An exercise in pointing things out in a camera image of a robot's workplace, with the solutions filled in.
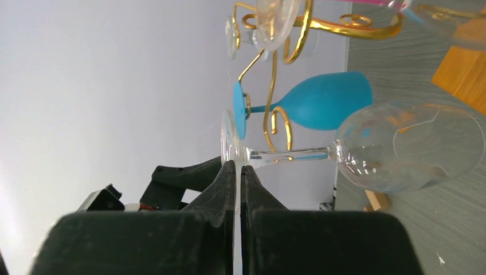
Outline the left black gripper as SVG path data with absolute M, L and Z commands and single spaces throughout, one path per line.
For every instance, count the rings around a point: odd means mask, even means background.
M 139 203 L 124 204 L 113 184 L 90 193 L 76 212 L 180 210 L 186 190 L 203 192 L 221 169 L 220 157 L 188 167 L 157 166 Z

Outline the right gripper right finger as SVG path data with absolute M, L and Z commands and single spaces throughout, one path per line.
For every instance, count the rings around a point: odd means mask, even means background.
M 241 171 L 241 252 L 243 274 L 269 274 L 264 262 L 277 248 L 275 215 L 287 208 L 261 183 L 252 166 Z

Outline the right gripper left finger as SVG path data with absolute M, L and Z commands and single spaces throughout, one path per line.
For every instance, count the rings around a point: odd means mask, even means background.
M 236 168 L 230 160 L 181 211 L 179 274 L 233 274 L 235 197 Z

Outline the blue wine glass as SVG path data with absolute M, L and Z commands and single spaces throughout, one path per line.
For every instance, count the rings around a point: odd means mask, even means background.
M 272 133 L 276 134 L 275 114 L 285 121 L 288 146 L 290 122 L 320 131 L 332 131 L 354 112 L 373 103 L 373 90 L 361 72 L 339 72 L 310 77 L 292 88 L 281 100 L 270 104 Z

